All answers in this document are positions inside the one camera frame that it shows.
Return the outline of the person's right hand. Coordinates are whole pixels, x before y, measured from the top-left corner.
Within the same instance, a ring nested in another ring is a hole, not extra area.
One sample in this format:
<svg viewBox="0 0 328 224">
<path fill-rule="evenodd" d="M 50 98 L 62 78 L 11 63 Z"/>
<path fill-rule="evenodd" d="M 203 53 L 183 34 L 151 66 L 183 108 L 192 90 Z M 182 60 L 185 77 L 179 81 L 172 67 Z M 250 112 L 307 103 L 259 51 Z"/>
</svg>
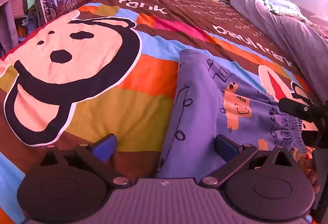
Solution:
<svg viewBox="0 0 328 224">
<path fill-rule="evenodd" d="M 307 176 L 307 179 L 311 183 L 315 194 L 317 194 L 320 190 L 320 186 L 318 184 L 318 174 L 316 172 L 316 165 L 314 160 L 312 158 L 308 160 L 304 160 L 302 162 L 302 168 Z"/>
</svg>

